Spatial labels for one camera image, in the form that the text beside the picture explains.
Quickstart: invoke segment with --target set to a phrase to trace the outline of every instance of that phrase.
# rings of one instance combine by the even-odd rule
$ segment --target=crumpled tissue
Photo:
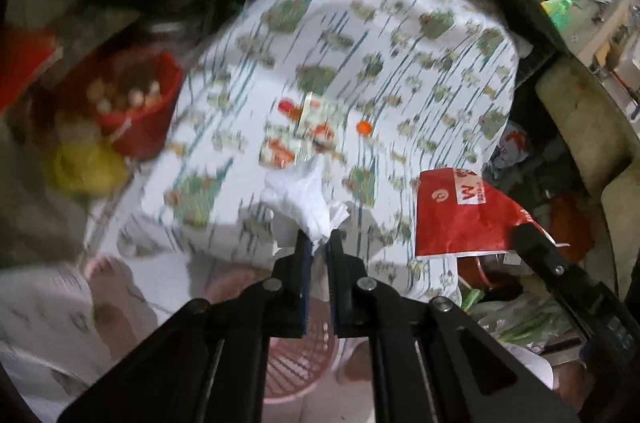
[[[322,197],[324,164],[324,156],[316,154],[264,178],[260,200],[274,212],[272,231],[280,247],[296,245],[298,227],[318,247],[348,218],[346,204]]]

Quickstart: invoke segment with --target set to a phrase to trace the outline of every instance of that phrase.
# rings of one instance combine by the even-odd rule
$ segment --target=pink plastic basket
[[[237,267],[207,286],[205,298],[222,302],[237,297],[259,280],[249,267]],[[301,339],[271,339],[267,359],[264,402],[286,403],[311,392],[331,368],[338,351],[329,304],[309,297],[306,335]]]
[[[271,339],[264,402],[285,403],[309,393],[331,368],[337,350],[329,304],[310,297],[306,335]]]

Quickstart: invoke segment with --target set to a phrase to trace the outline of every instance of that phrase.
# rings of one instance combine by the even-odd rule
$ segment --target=table
[[[266,136],[295,135],[278,109],[309,92],[344,106],[323,191],[350,218],[346,252],[408,297],[456,297],[453,257],[414,259],[420,171],[479,172],[513,99],[518,57],[469,0],[255,0],[187,75],[166,149],[120,232],[126,257],[206,252],[269,268],[259,201]],[[356,125],[366,120],[371,136]]]

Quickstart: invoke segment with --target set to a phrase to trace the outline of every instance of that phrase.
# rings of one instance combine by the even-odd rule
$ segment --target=person's foot
[[[340,365],[335,371],[335,379],[341,385],[350,381],[371,381],[371,359],[369,340],[347,342]]]
[[[269,273],[249,266],[236,266],[214,279],[205,291],[204,297],[212,304],[237,298],[245,288],[269,276]]]
[[[138,345],[132,329],[132,311],[122,263],[111,257],[96,257],[84,269],[94,300],[94,323],[111,358],[119,360]]]

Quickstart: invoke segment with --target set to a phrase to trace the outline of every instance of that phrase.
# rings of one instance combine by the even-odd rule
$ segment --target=red paper bag
[[[420,174],[416,257],[467,257],[511,249],[511,228],[533,219],[517,202],[468,170]]]
[[[0,111],[20,98],[61,55],[53,34],[0,26]]]

